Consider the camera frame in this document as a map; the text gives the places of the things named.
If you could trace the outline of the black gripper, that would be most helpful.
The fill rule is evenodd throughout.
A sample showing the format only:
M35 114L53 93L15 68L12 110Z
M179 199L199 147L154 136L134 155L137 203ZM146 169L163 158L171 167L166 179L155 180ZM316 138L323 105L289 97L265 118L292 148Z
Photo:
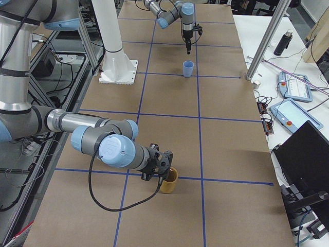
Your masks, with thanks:
M182 30L182 38L186 42L187 54L191 53L191 39L193 38L193 30Z
M152 169L152 175L158 175L166 180L170 174L172 164L172 154L156 154L154 158L155 167Z

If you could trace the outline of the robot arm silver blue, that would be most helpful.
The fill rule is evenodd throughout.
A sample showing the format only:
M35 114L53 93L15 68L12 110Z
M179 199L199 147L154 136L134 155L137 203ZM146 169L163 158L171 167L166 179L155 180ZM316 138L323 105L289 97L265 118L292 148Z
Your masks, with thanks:
M33 106L27 99L33 31L71 31L80 25L77 1L1 1L1 141L46 132L71 134L71 145L115 168L140 171L143 180L168 177L172 153L135 143L132 120L111 120Z
M147 10L151 11L157 19L157 23L162 29L166 29L176 20L181 20L182 39L186 45L187 54L191 53L192 42L194 35L194 4L190 2L176 1L171 10L163 10L160 7L160 1L143 1Z

